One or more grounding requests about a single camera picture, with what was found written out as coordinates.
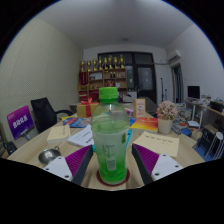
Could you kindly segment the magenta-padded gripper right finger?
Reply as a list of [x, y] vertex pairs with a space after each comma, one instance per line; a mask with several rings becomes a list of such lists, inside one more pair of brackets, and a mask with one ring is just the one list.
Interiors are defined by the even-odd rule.
[[182, 169], [182, 166], [169, 155], [158, 155], [135, 143], [132, 144], [132, 154], [145, 185]]

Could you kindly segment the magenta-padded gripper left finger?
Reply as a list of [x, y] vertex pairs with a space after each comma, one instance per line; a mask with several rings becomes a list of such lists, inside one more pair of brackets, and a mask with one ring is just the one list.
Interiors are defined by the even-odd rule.
[[56, 157], [44, 170], [76, 185], [81, 185], [92, 156], [93, 148], [89, 145], [67, 157]]

